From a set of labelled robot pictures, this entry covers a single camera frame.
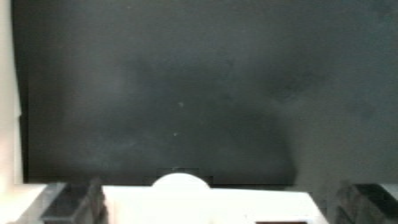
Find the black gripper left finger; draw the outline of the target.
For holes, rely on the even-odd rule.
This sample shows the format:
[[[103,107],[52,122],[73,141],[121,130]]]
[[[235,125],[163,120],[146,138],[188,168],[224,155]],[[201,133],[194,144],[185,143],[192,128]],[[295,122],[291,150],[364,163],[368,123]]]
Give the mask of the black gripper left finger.
[[[107,224],[101,181],[68,183],[41,215],[43,224]]]

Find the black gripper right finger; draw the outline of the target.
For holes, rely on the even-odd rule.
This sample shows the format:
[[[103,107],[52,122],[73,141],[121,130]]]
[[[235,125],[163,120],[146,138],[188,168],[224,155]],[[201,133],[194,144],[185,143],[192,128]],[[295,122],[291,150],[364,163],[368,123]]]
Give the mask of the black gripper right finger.
[[[341,184],[332,224],[398,224],[398,184]]]

